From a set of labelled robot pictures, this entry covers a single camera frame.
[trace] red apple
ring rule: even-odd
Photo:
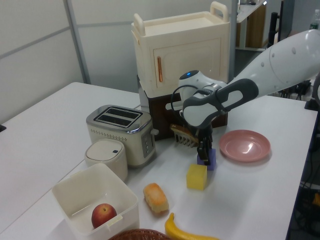
[[[115,208],[108,203],[102,203],[94,208],[91,222],[93,227],[96,229],[115,216],[117,216]]]

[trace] cabinet handle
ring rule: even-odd
[[[158,60],[158,72],[159,72],[159,82],[162,83],[162,68],[161,68],[161,57],[156,58]]]

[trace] small white canister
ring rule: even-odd
[[[122,142],[113,139],[100,139],[85,152],[85,161],[89,166],[103,163],[122,181],[128,176],[126,149]]]

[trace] banana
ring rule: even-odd
[[[201,236],[179,229],[174,222],[175,214],[172,212],[164,224],[165,233],[174,240],[219,240],[216,237]]]

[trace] plate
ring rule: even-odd
[[[221,152],[230,159],[254,162],[265,158],[270,152],[269,140],[250,130],[234,130],[224,134],[220,141]]]

